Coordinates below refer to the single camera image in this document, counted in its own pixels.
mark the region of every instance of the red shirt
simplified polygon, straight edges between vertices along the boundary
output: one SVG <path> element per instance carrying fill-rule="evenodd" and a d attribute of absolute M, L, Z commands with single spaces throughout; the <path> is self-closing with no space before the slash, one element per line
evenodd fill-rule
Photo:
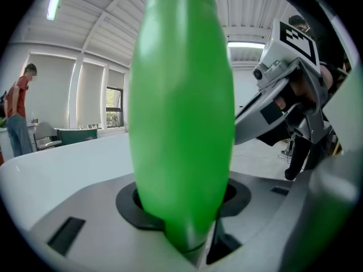
<path fill-rule="evenodd" d="M 19 115 L 21 115 L 23 118 L 25 118 L 25 93 L 26 91 L 29 89 L 28 87 L 28 79 L 27 77 L 24 75 L 24 76 L 21 76 L 19 78 L 19 80 L 17 82 L 15 82 L 9 92 L 7 93 L 7 96 L 6 96 L 6 99 L 7 99 L 7 108 L 8 108 L 8 111 L 7 111 L 7 116 L 10 117 L 12 116 L 12 95 L 14 93 L 14 87 L 15 87 L 15 84 L 17 84 L 17 86 L 19 87 L 19 98 L 18 98 L 18 104 L 16 106 L 17 108 L 17 113 Z"/>

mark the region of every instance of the green plastic bottle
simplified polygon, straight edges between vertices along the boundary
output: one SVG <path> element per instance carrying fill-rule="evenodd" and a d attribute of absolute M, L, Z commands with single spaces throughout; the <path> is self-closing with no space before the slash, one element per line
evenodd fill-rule
<path fill-rule="evenodd" d="M 142 205 L 181 252 L 199 247 L 229 176 L 234 97 L 214 0 L 147 0 L 130 73 L 129 136 Z"/>

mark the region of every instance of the desk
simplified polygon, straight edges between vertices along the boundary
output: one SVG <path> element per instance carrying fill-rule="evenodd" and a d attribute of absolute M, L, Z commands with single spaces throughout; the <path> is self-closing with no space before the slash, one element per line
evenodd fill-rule
<path fill-rule="evenodd" d="M 32 142 L 33 152 L 36 152 L 35 142 L 34 142 L 34 132 L 38 123 L 29 123 L 28 124 L 28 132 L 30 136 L 30 140 Z M 14 158 L 14 154 L 12 153 L 10 138 L 7 133 L 7 128 L 0 128 L 0 148 L 2 157 L 4 162 L 8 161 L 11 158 Z"/>

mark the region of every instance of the ceiling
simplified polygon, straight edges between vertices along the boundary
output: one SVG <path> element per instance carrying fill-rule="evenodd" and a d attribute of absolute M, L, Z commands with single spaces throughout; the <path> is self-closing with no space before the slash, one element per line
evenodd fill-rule
<path fill-rule="evenodd" d="M 37 0 L 22 21 L 16 42 L 46 43 L 97 54 L 129 66 L 146 0 L 60 0 L 54 21 L 49 0 Z M 285 0 L 216 0 L 227 40 L 264 42 L 275 18 L 296 10 Z M 262 50 L 232 48 L 237 65 L 256 62 Z"/>

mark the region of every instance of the floor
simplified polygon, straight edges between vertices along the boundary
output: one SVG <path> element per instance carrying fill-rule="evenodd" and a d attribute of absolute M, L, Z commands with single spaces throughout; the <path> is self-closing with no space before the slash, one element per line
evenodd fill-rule
<path fill-rule="evenodd" d="M 271 147 L 257 139 L 236 145 L 233 147 L 230 170 L 284 180 L 284 171 L 289 167 L 286 156 L 281 154 L 281 150 L 285 149 L 286 143 L 278 142 Z"/>

